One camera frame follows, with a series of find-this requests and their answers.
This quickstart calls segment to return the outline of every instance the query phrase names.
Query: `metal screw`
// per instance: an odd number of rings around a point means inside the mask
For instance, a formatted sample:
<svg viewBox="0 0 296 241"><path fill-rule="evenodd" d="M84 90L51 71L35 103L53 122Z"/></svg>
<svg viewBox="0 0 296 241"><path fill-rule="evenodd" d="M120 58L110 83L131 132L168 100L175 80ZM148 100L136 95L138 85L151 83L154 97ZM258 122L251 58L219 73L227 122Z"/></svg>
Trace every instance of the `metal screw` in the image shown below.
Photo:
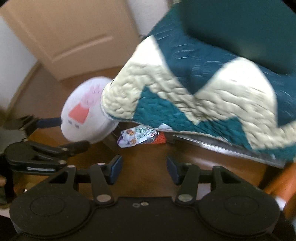
<svg viewBox="0 0 296 241"><path fill-rule="evenodd" d="M193 197L189 194L181 194L178 196L178 199L181 202L190 202L193 199Z"/></svg>
<svg viewBox="0 0 296 241"><path fill-rule="evenodd" d="M65 160L59 160L59 163L62 164L62 165L67 164L67 162Z"/></svg>
<svg viewBox="0 0 296 241"><path fill-rule="evenodd" d="M132 206L135 207L135 208L138 208L138 207L140 207L140 204L139 203L133 203Z"/></svg>
<svg viewBox="0 0 296 241"><path fill-rule="evenodd" d="M141 205L142 205L142 206L148 206L149 203L148 203L148 202L141 202Z"/></svg>
<svg viewBox="0 0 296 241"><path fill-rule="evenodd" d="M110 201L112 198L111 196L107 195L107 194L101 194L99 196L97 196L96 198L99 202L108 202Z"/></svg>

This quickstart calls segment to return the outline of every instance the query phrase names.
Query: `white wall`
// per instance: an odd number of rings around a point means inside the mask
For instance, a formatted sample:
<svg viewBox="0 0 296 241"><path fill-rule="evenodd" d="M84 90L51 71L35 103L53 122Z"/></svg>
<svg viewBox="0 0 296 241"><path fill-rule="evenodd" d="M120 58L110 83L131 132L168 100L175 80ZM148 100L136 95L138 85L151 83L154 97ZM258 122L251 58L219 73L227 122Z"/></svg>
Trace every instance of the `white wall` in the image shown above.
<svg viewBox="0 0 296 241"><path fill-rule="evenodd" d="M127 0L140 35L146 35L168 11L167 0Z"/></svg>
<svg viewBox="0 0 296 241"><path fill-rule="evenodd" d="M0 109L7 110L18 87L36 63L0 16Z"/></svg>

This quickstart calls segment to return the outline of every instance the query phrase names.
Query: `black clamp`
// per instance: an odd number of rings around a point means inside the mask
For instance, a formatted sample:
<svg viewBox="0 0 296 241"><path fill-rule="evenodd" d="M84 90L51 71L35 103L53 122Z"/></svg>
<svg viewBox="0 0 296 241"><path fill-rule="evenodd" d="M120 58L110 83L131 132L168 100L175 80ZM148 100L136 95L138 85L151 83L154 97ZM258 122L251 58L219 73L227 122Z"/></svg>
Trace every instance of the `black clamp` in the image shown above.
<svg viewBox="0 0 296 241"><path fill-rule="evenodd" d="M173 182L181 185L175 203L195 207L205 225L240 238L273 231L280 215L278 204L226 168L214 166L212 171L200 170L194 164L177 163L169 157L167 169ZM210 183L211 192L197 202L199 183Z"/></svg>
<svg viewBox="0 0 296 241"><path fill-rule="evenodd" d="M0 187L0 205L15 198L13 172L51 175L67 165L68 157L87 151L87 141L51 147L28 140L36 129L56 127L61 123L61 118L39 119L30 115L0 127L0 175L6 178L5 186Z"/></svg>
<svg viewBox="0 0 296 241"><path fill-rule="evenodd" d="M121 156L109 164L98 163L84 170L77 170L74 165L64 167L13 201L10 217L17 231L54 238L77 229L96 206L114 203L108 185L116 182L121 168ZM93 202L78 192L78 183L91 183Z"/></svg>

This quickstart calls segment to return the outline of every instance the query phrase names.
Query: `peppa pig image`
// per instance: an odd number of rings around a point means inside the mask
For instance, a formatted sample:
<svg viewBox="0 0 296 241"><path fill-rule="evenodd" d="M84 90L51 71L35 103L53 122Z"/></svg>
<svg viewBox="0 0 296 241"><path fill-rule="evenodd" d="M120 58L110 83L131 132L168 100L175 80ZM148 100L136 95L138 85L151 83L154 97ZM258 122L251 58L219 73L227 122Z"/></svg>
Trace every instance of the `peppa pig image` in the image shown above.
<svg viewBox="0 0 296 241"><path fill-rule="evenodd" d="M68 116L77 123L83 124L89 113L89 109L99 102L101 96L100 85L91 86L90 89L82 96L81 101L68 114Z"/></svg>

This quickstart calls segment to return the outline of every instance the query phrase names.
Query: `quilted blanket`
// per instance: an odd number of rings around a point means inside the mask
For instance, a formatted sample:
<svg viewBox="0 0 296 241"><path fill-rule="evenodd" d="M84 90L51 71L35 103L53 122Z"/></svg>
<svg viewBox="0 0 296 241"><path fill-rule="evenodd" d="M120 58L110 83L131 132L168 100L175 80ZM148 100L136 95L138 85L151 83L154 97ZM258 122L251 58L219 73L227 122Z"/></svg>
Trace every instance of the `quilted blanket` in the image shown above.
<svg viewBox="0 0 296 241"><path fill-rule="evenodd" d="M278 75L187 36L178 4L137 47L101 101L121 121L203 134L292 161L296 74Z"/></svg>

